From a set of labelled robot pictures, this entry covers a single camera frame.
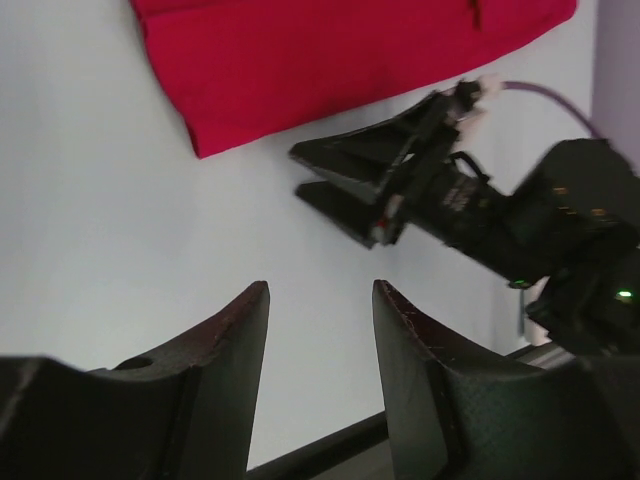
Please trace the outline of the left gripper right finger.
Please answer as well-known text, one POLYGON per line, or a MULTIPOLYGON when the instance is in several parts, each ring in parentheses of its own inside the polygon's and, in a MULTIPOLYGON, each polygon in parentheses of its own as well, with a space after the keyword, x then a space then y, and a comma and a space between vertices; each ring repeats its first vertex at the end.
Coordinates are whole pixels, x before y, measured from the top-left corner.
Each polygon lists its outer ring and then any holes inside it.
POLYGON ((542 369, 456 333, 386 281, 372 307, 397 478, 638 477, 637 357, 542 369))

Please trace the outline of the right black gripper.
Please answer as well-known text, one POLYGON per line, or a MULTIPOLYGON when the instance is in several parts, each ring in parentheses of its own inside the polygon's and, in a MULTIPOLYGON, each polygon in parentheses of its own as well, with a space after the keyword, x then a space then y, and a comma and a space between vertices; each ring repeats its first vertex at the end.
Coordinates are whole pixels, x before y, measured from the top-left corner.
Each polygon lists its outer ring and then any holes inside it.
POLYGON ((295 195, 367 249, 394 245, 414 225, 475 260, 504 256, 507 199, 462 147, 490 93, 459 82, 388 120, 296 143, 290 158, 326 181, 295 195))

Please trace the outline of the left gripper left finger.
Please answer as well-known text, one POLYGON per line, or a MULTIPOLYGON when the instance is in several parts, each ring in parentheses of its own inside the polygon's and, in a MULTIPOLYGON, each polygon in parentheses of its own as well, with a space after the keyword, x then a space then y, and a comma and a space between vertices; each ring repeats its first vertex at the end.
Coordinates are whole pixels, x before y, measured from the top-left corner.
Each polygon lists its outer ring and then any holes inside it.
POLYGON ((270 293, 247 287, 209 319, 113 369, 1 361, 5 479, 241 479, 270 293))

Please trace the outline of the crimson red t shirt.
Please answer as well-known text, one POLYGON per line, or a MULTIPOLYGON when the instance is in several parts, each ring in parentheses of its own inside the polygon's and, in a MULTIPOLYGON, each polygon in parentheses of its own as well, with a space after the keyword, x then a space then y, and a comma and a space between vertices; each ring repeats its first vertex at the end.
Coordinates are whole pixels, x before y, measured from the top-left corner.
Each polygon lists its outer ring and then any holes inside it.
POLYGON ((514 52, 573 1, 135 1, 147 58, 198 158, 514 52))

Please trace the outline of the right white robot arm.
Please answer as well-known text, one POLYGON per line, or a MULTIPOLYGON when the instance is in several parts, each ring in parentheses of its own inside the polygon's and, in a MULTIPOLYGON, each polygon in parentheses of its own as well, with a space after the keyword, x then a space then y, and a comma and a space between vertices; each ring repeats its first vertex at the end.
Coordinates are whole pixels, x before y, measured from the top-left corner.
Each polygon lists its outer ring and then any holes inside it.
POLYGON ((481 103, 528 82, 480 77, 377 124, 295 144, 316 180, 297 196, 365 247, 415 226, 513 289, 540 285, 529 318, 577 355, 639 350, 639 179, 597 130, 553 145, 503 194, 463 143, 481 103))

